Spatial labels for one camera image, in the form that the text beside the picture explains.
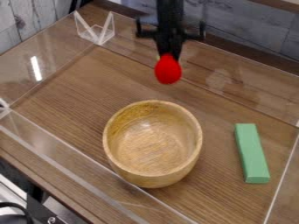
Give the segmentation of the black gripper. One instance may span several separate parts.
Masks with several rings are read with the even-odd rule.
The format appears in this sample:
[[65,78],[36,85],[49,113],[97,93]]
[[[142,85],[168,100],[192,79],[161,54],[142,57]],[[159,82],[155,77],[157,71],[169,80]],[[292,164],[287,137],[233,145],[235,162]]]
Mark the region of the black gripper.
[[[183,0],[155,0],[156,13],[142,15],[134,18],[134,35],[138,38],[155,39],[157,34],[165,34],[169,37],[179,35],[181,41],[205,39],[205,23],[199,22],[199,31],[195,33],[185,31]],[[172,56],[179,60],[183,50],[183,42],[172,41]],[[169,52],[168,44],[163,41],[156,42],[159,57]]]

